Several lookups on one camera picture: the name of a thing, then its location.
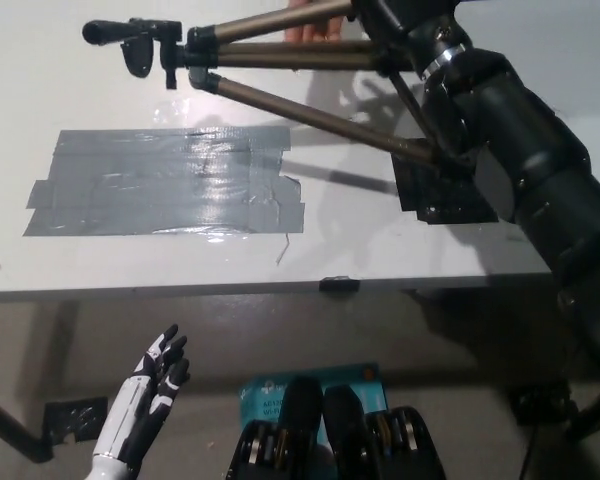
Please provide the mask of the bare person hand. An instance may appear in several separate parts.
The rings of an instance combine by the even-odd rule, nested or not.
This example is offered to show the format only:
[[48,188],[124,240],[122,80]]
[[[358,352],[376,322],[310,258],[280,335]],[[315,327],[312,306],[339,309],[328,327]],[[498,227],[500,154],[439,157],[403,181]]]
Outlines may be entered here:
[[337,17],[326,22],[291,27],[285,30],[284,39],[290,43],[339,41],[344,20],[344,17]]

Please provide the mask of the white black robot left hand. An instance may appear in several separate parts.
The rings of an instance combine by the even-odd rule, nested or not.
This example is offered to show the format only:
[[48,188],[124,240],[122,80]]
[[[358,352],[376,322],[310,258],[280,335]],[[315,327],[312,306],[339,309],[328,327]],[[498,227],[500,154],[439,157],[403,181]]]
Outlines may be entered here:
[[93,479],[135,479],[181,387],[189,380],[186,336],[161,333],[122,383],[93,450]]

